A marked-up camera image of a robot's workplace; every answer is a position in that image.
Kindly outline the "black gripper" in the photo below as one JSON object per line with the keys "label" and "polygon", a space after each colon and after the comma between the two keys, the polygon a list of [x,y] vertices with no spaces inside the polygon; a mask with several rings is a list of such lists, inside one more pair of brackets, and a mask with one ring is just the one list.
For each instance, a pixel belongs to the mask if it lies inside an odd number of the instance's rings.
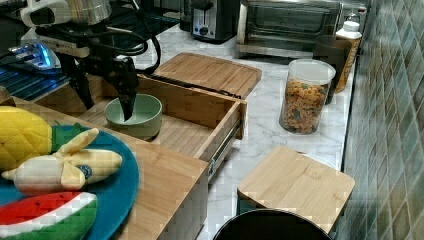
{"label": "black gripper", "polygon": [[132,117],[139,81],[131,57],[118,59],[110,46],[79,46],[70,42],[57,43],[56,55],[62,72],[70,77],[69,84],[86,109],[94,106],[86,77],[91,74],[103,77],[117,90],[124,120]]}

